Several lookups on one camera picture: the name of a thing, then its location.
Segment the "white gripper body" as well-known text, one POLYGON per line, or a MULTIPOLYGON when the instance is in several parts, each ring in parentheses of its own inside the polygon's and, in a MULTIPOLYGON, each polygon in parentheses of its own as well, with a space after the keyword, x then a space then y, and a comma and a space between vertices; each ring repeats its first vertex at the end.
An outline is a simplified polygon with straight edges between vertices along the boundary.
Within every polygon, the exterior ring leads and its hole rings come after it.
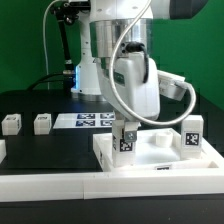
MULTIPOLYGON (((135 118, 124 110, 115 98, 109 81, 109 59, 97 60, 97 73, 101 93, 106 101, 130 121, 135 118)), ((149 76, 143 82, 145 71, 142 53, 131 53, 127 58, 118 58, 114 63, 114 82, 123 102, 139 116, 157 120, 160 114, 160 97, 157 67, 149 59, 149 76)))

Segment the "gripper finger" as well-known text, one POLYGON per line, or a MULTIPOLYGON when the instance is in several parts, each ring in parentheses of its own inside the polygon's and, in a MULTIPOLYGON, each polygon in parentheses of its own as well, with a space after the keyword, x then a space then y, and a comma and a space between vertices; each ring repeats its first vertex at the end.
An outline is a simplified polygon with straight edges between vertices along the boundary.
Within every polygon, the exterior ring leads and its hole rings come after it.
POLYGON ((124 140, 128 143, 137 141, 138 122, 124 123, 124 140))
POLYGON ((124 126, 124 116, 118 111, 114 110, 115 120, 114 123, 116 126, 124 126))

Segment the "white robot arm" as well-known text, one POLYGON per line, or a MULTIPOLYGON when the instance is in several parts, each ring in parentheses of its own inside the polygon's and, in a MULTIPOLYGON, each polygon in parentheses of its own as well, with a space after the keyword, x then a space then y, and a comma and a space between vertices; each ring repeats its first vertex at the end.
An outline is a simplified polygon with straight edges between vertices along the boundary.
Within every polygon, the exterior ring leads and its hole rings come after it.
POLYGON ((161 95, 190 104, 178 118, 193 110, 195 90, 180 76, 157 69, 150 58, 151 25, 155 19, 191 19, 208 0, 68 0, 81 22, 83 57, 74 92, 86 99, 104 98, 118 111, 119 136, 133 143, 140 123, 160 126, 161 95))

